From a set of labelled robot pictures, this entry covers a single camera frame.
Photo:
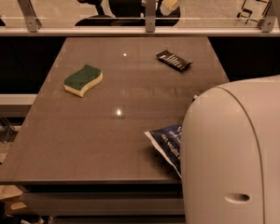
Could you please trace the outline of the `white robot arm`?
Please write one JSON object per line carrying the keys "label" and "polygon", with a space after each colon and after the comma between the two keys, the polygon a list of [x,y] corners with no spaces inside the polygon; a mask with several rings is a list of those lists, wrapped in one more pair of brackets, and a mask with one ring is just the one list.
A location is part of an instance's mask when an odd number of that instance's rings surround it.
{"label": "white robot arm", "polygon": [[186,224],[280,224],[280,75],[201,94],[182,125]]}

